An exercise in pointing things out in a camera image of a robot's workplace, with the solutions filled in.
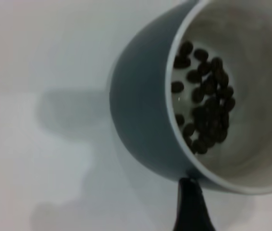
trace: mug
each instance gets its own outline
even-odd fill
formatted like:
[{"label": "mug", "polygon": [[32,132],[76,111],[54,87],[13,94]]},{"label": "mug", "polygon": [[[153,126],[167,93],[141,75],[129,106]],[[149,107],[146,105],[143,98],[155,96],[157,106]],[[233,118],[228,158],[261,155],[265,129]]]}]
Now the mug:
[{"label": "mug", "polygon": [[[173,62],[184,40],[215,50],[235,89],[228,137],[205,156],[191,153],[174,116]],[[121,54],[110,106],[129,152],[152,171],[180,181],[175,230],[190,228],[187,223],[214,230],[197,181],[217,190],[272,193],[272,1],[189,0],[160,16]],[[192,216],[190,208],[199,213]]]}]

